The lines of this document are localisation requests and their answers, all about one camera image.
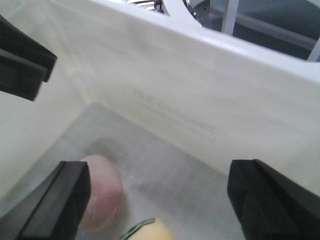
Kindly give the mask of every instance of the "pink ball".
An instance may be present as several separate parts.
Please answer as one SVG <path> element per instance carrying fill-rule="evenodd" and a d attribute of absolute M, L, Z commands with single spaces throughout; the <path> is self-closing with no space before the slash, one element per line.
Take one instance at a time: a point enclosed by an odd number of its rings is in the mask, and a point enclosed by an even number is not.
<path fill-rule="evenodd" d="M 79 229 L 95 232 L 110 226 L 117 216 L 124 197 L 124 187 L 114 164 L 103 156 L 83 158 L 91 179 L 91 195 Z"/>

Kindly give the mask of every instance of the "gray bin bottom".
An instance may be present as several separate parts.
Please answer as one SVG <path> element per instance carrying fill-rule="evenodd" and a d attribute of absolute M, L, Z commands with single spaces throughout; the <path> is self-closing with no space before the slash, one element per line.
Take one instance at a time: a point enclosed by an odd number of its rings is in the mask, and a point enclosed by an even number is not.
<path fill-rule="evenodd" d="M 124 117 L 93 103 L 0 200 L 0 216 L 32 191 L 59 161 L 99 154 L 121 173 L 125 201 L 107 230 L 78 240 L 117 240 L 137 222 L 157 217 L 177 240 L 243 240 L 227 196 L 228 176 Z"/>

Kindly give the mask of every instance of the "green string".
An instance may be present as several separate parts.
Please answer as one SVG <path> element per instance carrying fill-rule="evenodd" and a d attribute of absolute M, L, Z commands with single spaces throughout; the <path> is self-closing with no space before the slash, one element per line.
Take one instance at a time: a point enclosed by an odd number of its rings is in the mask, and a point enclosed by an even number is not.
<path fill-rule="evenodd" d="M 127 240 L 130 238 L 133 234 L 135 234 L 140 228 L 142 228 L 144 225 L 153 224 L 156 221 L 155 218 L 149 218 L 147 220 L 139 222 L 137 225 L 130 228 L 125 234 L 123 234 L 119 240 Z"/>

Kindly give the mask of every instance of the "gray metal bar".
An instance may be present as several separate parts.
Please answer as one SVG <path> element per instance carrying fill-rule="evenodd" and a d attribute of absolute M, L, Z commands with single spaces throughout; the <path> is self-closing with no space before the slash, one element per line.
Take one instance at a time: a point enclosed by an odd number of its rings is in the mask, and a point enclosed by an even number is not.
<path fill-rule="evenodd" d="M 236 23 L 239 0 L 229 0 L 224 11 L 222 30 L 224 34 L 233 35 Z"/>
<path fill-rule="evenodd" d="M 317 43 L 314 45 L 314 48 L 309 55 L 308 61 L 320 62 L 320 37 Z"/>
<path fill-rule="evenodd" d="M 222 17 L 224 15 L 224 11 L 221 8 L 211 8 L 211 12 L 217 16 Z M 296 32 L 284 29 L 282 27 L 267 23 L 265 21 L 258 20 L 256 18 L 246 16 L 242 13 L 238 13 L 236 15 L 235 22 L 257 32 L 261 32 L 272 36 L 274 38 L 286 41 L 288 43 L 294 44 L 301 48 L 312 50 L 317 43 L 313 38 L 303 36 Z"/>

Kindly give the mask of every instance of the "black plastic part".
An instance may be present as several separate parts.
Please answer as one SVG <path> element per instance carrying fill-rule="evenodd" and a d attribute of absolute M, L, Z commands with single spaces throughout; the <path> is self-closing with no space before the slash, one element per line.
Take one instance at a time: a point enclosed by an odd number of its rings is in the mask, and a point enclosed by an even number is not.
<path fill-rule="evenodd" d="M 24 200 L 0 219 L 1 240 L 73 240 L 91 183 L 86 162 L 62 161 Z"/>
<path fill-rule="evenodd" d="M 253 161 L 299 226 L 303 239 L 320 240 L 320 198 L 264 162 Z"/>
<path fill-rule="evenodd" d="M 320 240 L 320 198 L 260 160 L 233 160 L 228 195 L 247 240 Z"/>
<path fill-rule="evenodd" d="M 48 49 L 25 35 L 0 15 L 0 91 L 34 100 L 41 82 L 47 82 L 55 66 L 57 57 Z M 26 74 L 19 66 L 30 66 L 41 74 Z"/>
<path fill-rule="evenodd" d="M 232 161 L 228 195 L 246 239 L 300 239 L 298 226 L 252 160 Z"/>

